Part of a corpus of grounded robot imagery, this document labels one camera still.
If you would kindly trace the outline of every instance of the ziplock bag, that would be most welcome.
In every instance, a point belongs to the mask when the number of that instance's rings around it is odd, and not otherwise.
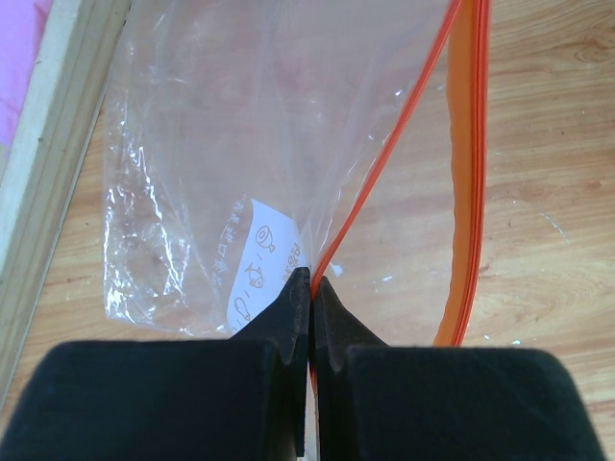
[[[458,344],[480,260],[489,10],[134,1],[107,93],[108,316],[231,335],[308,266],[390,344]]]

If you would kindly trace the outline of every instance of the orange zipper seal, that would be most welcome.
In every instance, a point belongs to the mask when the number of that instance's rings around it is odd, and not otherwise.
[[[477,0],[474,5],[473,49],[474,88],[472,91],[472,238],[470,242],[470,267],[466,275],[466,289],[461,310],[457,317],[452,344],[461,345],[465,335],[472,303],[479,281],[480,250],[484,223],[485,159],[487,146],[487,80],[489,63],[491,1]]]
[[[461,344],[479,276],[490,12],[490,0],[465,0],[449,41],[447,96],[453,142],[455,234],[451,289],[436,346]]]
[[[348,218],[346,218],[344,225],[340,229],[339,233],[337,234],[329,248],[323,254],[323,257],[320,259],[318,267],[316,268],[316,272],[314,273],[314,280],[312,281],[311,285],[312,298],[316,296],[316,290],[318,289],[320,279],[325,274],[327,266],[329,265],[333,258],[333,255],[341,245],[342,240],[348,233],[348,230],[350,229],[351,225],[355,222],[358,213],[365,204],[365,201],[367,200],[367,197],[374,188],[374,185],[376,184],[376,181],[378,180],[382,169],[391,157],[391,154],[393,153],[393,150],[395,149],[395,146],[397,145],[400,136],[404,132],[404,128],[406,127],[407,121],[416,109],[416,105],[418,104],[419,98],[421,97],[421,94],[423,94],[423,90],[425,89],[425,86],[430,79],[433,68],[437,64],[440,54],[444,49],[444,45],[446,44],[446,40],[449,37],[453,25],[455,24],[455,18],[457,13],[459,12],[461,4],[462,0],[451,0],[451,4],[449,5],[446,16],[444,17],[444,21],[440,26],[440,30],[438,31],[435,41],[431,46],[425,65],[423,66],[421,74],[419,75],[419,78],[417,79],[414,88],[408,95],[406,103],[404,104],[404,108],[402,109],[402,112],[400,114],[400,118],[398,119],[397,124],[395,125],[395,128],[391,133],[391,136],[389,136],[379,157],[377,158],[373,167],[367,174],[365,182],[363,183],[363,186],[358,194],[357,201],[353,205],[353,208],[348,215]]]

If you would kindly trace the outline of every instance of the paper label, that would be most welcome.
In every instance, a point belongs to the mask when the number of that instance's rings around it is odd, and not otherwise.
[[[295,222],[252,199],[253,218],[234,278],[227,322],[238,332],[272,303],[297,267],[306,265]]]

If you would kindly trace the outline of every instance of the fish drawing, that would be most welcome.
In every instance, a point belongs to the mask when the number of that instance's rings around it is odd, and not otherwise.
[[[254,286],[255,288],[262,288],[262,285],[265,282],[264,278],[262,277],[262,271],[260,270],[260,267],[258,267],[257,269],[252,267],[252,264],[253,263],[251,262],[248,268],[243,272],[248,273],[251,286]]]
[[[273,244],[273,233],[271,233],[269,226],[262,226],[257,231],[257,243],[262,248],[269,250],[269,253],[273,253],[276,250],[276,247]]]
[[[234,299],[234,310],[239,312],[239,315],[243,317],[246,322],[250,322],[250,312],[248,312],[248,306],[241,298]]]

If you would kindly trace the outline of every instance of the pink fabric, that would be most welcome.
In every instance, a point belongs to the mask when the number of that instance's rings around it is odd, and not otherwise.
[[[0,144],[11,146],[53,0],[0,0]]]

